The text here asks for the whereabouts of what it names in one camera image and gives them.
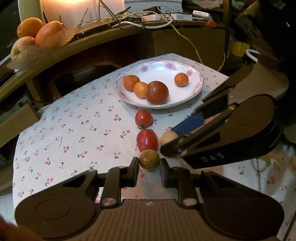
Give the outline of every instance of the plastic bag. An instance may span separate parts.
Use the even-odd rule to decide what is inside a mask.
[[[192,0],[195,4],[201,6],[202,8],[212,9],[215,7],[220,7],[223,4],[223,0]]]

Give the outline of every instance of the dark background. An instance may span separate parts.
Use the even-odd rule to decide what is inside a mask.
[[[20,16],[17,0],[0,0],[0,61],[10,54],[17,37]]]

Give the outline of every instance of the yellow cable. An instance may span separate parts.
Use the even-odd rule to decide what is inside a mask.
[[[220,70],[222,69],[223,65],[224,65],[224,62],[225,62],[225,52],[223,51],[223,56],[224,56],[224,59],[223,59],[223,63],[222,65],[220,66],[220,68],[218,69],[218,72],[220,72]]]
[[[132,16],[132,15],[137,16],[136,14],[138,14],[138,13],[153,13],[153,14],[156,14],[156,15],[158,15],[159,17],[161,17],[164,21],[169,22],[169,21],[167,20],[166,17],[164,17],[164,16],[162,16],[162,15],[156,13],[156,12],[153,12],[153,11],[140,11],[140,12],[134,12],[134,13],[131,13],[131,14],[129,14],[129,15],[126,15],[124,18],[120,18],[120,19],[123,20],[123,19],[128,18],[129,16]],[[97,23],[97,22],[98,22],[99,20],[101,20],[101,19],[97,19],[97,20],[94,20],[94,21],[85,21],[85,22],[82,22],[82,23]],[[198,54],[198,50],[197,50],[197,48],[196,48],[195,45],[190,41],[190,39],[188,39],[188,38],[185,37],[184,35],[180,34],[180,32],[175,28],[174,25],[172,25],[172,24],[170,24],[170,25],[172,26],[172,28],[176,31],[176,33],[177,33],[178,35],[180,35],[182,38],[186,39],[186,40],[187,40],[187,41],[188,41],[188,42],[194,47],[195,52],[196,52],[196,54],[197,54],[197,56],[198,56],[198,58],[199,58],[199,60],[200,60],[200,63],[203,64],[202,59],[200,58],[200,55]],[[223,60],[222,65],[220,66],[218,72],[222,69],[222,67],[223,67],[223,65],[224,65],[224,62],[225,62],[225,53],[224,53],[224,52],[223,52],[223,55],[224,55],[224,60]]]
[[[195,45],[190,41],[190,39],[188,39],[187,37],[185,37],[184,35],[180,34],[179,31],[175,28],[174,25],[171,24],[171,26],[173,27],[173,29],[177,32],[177,34],[179,34],[181,37],[183,37],[184,39],[188,40],[188,42],[194,47],[195,52],[197,53],[197,56],[200,60],[200,63],[203,64],[202,59],[200,58],[200,55],[198,54],[197,48],[195,47]]]
[[[134,13],[131,13],[131,14],[127,15],[126,18],[129,17],[129,16],[131,16],[131,15],[133,15],[133,14],[137,14],[137,13],[145,13],[145,12],[147,12],[147,13],[154,13],[154,14],[157,14],[157,15],[160,16],[162,19],[164,19],[166,22],[169,22],[169,21],[167,20],[167,18],[165,18],[164,16],[162,16],[162,15],[156,13],[156,12],[153,12],[153,11],[134,12]],[[187,41],[188,41],[188,42],[194,47],[195,52],[197,53],[197,56],[198,56],[198,58],[199,58],[199,60],[200,60],[200,63],[203,64],[202,59],[200,58],[200,55],[198,54],[198,50],[197,50],[197,48],[195,47],[195,45],[194,45],[194,44],[193,44],[193,43],[192,43],[187,37],[185,37],[184,35],[180,34],[180,32],[175,28],[174,25],[171,24],[171,26],[172,26],[172,28],[177,32],[177,34],[179,34],[182,38],[186,39],[186,40],[187,40]]]

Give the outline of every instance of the white tablecloth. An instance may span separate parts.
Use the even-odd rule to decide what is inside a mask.
[[[209,67],[175,54],[135,64],[152,60],[174,60],[199,70],[205,80],[202,97],[227,79]],[[132,157],[139,156],[136,146],[139,129],[134,122],[139,109],[125,104],[114,93],[117,76],[130,66],[94,80],[46,106],[41,110],[41,120],[20,134],[14,160],[14,207],[24,198],[85,170],[94,168],[100,173],[107,172],[112,167],[128,166]],[[175,108],[152,110],[154,124],[151,129],[160,137],[187,118],[201,103],[201,99],[195,98]],[[278,235],[280,239],[295,211],[296,169],[292,166],[293,156],[291,148],[285,150],[280,146],[277,154],[263,158],[267,162],[248,160],[211,168],[281,203],[285,209],[285,221]],[[167,160],[170,166],[182,166],[200,173],[180,158]],[[101,194],[102,189],[96,202],[99,202]],[[150,173],[140,167],[137,186],[124,188],[122,198],[176,199],[177,190],[162,188],[158,171]]]

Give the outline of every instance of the floor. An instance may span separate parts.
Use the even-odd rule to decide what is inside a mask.
[[[13,210],[12,186],[0,192],[0,215],[10,223],[16,225]]]

